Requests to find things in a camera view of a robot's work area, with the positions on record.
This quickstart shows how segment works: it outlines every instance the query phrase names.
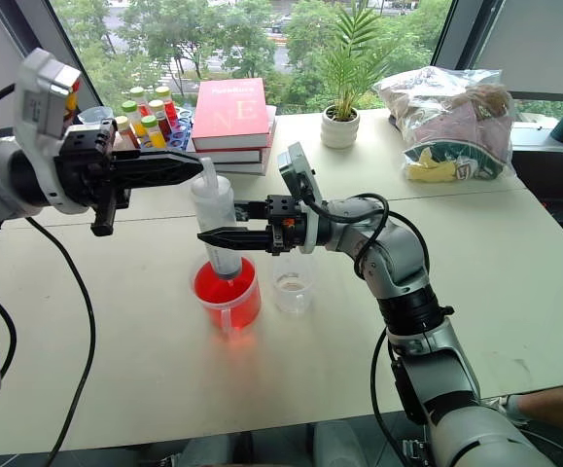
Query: yellow cloth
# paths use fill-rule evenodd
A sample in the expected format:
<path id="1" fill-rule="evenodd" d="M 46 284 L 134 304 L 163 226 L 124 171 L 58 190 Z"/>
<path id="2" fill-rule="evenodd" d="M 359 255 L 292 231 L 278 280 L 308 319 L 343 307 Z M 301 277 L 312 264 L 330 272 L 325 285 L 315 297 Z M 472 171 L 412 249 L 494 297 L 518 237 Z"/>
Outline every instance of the yellow cloth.
<path id="1" fill-rule="evenodd" d="M 456 162 L 436 162 L 430 148 L 425 148 L 419 160 L 406 168 L 406 177 L 423 182 L 451 182 L 456 180 Z"/>

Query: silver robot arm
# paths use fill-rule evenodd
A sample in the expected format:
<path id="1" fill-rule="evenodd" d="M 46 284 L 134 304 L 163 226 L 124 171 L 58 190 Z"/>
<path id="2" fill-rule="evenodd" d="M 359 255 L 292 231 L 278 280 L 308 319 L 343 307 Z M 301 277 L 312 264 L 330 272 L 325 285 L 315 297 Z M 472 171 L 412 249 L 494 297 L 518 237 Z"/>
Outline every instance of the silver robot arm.
<path id="1" fill-rule="evenodd" d="M 384 206 L 367 198 L 324 203 L 300 144 L 279 156 L 279 168 L 290 197 L 236 203 L 238 212 L 246 211 L 238 216 L 242 220 L 267 219 L 265 232 L 217 229 L 199 238 L 215 246 L 272 254 L 295 246 L 311 252 L 322 245 L 357 262 L 382 214 L 352 224 L 335 218 L 360 218 L 376 209 L 382 212 Z M 279 210 L 279 202 L 289 207 Z M 320 215 L 314 212 L 318 206 Z M 418 236 L 390 218 L 357 266 L 387 325 L 395 352 L 392 370 L 405 412 L 412 421 L 428 426 L 436 465 L 552 466 L 504 416 L 479 403 L 479 385 L 447 316 L 453 308 L 439 305 L 425 259 Z"/>
<path id="2" fill-rule="evenodd" d="M 375 208 L 360 198 L 332 201 L 328 207 L 351 216 Z M 334 224 L 325 247 L 355 259 L 376 223 Z M 505 417 L 479 403 L 479 385 L 446 316 L 451 308 L 439 306 L 413 232 L 388 221 L 362 261 L 362 273 L 388 325 L 397 354 L 392 369 L 405 411 L 429 427 L 436 465 L 553 465 Z"/>

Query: red liquid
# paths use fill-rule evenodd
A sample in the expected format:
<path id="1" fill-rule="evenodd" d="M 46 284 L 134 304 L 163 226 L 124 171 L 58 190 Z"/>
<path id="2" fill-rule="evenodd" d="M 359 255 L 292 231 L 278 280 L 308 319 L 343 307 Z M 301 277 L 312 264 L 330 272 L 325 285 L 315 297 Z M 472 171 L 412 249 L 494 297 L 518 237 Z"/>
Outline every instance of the red liquid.
<path id="1" fill-rule="evenodd" d="M 242 272 L 233 281 L 220 279 L 212 269 L 212 265 L 206 263 L 194 278 L 194 292 L 196 295 L 210 304 L 223 304 L 240 297 L 249 286 L 256 281 L 255 288 L 249 297 L 238 306 L 230 310 L 231 328 L 240 330 L 255 320 L 260 312 L 262 299 L 260 297 L 260 286 L 255 277 L 253 265 L 242 258 Z M 215 326 L 223 329 L 223 317 L 220 307 L 206 307 L 210 319 Z"/>
<path id="2" fill-rule="evenodd" d="M 141 117 L 152 115 L 149 113 L 149 110 L 147 109 L 147 106 L 145 104 L 138 104 L 138 113 L 141 114 Z"/>
<path id="3" fill-rule="evenodd" d="M 171 139 L 171 125 L 168 124 L 168 120 L 165 117 L 158 120 L 158 126 L 160 127 L 160 131 L 162 132 L 162 136 L 164 136 L 164 141 Z"/>
<path id="4" fill-rule="evenodd" d="M 177 120 L 177 112 L 175 111 L 175 104 L 172 101 L 164 102 L 164 112 L 166 112 L 166 116 L 168 120 L 171 122 Z"/>

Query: plastic cup with red liquid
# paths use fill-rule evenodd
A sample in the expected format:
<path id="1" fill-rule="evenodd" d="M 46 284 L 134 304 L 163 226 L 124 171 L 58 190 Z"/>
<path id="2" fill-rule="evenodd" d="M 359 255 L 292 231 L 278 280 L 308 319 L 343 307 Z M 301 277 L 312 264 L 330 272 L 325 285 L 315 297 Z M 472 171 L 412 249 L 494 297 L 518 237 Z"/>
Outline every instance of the plastic cup with red liquid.
<path id="1" fill-rule="evenodd" d="M 255 264 L 248 257 L 242 257 L 242 272 L 232 280 L 218 277 L 207 258 L 201 258 L 191 285 L 212 324 L 228 335 L 247 327 L 260 312 L 260 285 Z"/>

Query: measuring cup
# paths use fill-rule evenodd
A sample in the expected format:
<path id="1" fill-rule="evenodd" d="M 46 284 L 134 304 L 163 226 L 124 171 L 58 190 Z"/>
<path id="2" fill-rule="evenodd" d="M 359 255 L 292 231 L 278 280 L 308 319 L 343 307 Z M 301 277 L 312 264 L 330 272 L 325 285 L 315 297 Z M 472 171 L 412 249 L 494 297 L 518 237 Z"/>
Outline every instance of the measuring cup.
<path id="1" fill-rule="evenodd" d="M 78 114 L 78 118 L 83 124 L 99 124 L 102 120 L 114 117 L 113 109 L 105 106 L 91 107 Z"/>
<path id="2" fill-rule="evenodd" d="M 274 302 L 283 311 L 300 314 L 313 302 L 315 272 L 313 258 L 298 251 L 272 260 Z"/>
<path id="3" fill-rule="evenodd" d="M 219 278 L 207 257 L 202 257 L 195 264 L 191 286 L 212 324 L 226 334 L 244 329 L 260 312 L 260 285 L 250 258 L 242 257 L 242 272 L 229 281 Z"/>

